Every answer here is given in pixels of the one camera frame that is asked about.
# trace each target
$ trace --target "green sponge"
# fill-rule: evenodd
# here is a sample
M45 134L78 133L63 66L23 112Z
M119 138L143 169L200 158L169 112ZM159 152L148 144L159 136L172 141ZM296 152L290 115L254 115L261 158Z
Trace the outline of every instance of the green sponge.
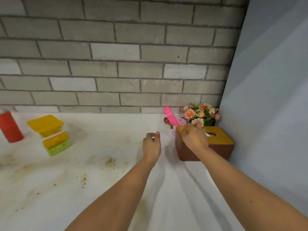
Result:
M70 142L69 139L67 139L63 143L61 143L61 144L59 144L59 145L57 145L53 148L47 149L47 152L50 156L53 156L53 155L59 153L60 151L67 149L70 145L71 145L71 142Z

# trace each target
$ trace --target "red squeeze bottle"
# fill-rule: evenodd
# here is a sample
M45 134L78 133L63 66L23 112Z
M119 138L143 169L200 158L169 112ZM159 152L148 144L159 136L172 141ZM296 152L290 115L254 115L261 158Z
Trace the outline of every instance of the red squeeze bottle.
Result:
M0 114L0 129L9 143L15 143L23 139L23 135L9 111Z

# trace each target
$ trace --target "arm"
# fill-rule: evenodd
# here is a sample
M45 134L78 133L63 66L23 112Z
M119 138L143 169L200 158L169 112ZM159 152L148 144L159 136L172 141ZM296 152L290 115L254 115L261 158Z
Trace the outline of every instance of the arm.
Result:
M160 152L160 133L148 133L143 139L142 160L91 203L65 231L126 231Z
M245 230L308 230L308 218L209 148L201 125L182 129L187 147L202 161Z

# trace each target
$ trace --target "brown tissue box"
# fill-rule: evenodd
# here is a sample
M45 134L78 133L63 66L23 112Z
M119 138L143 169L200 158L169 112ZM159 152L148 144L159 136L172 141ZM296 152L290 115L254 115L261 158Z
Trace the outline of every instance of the brown tissue box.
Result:
M217 152L218 155L228 160L234 148L234 143L229 136L227 136L219 127L206 126L202 128L206 133L211 135L208 137L209 147ZM199 158L185 145L182 139L181 126L176 127L175 147L180 160L200 161Z

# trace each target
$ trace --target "pink brush handle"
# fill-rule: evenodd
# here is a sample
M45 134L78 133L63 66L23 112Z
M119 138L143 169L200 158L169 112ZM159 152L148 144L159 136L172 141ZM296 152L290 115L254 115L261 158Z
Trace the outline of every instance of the pink brush handle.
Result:
M169 106L166 106L165 108L163 108L169 122L173 125L173 126L179 126L179 122L177 121L177 119L175 118L173 112L171 111Z

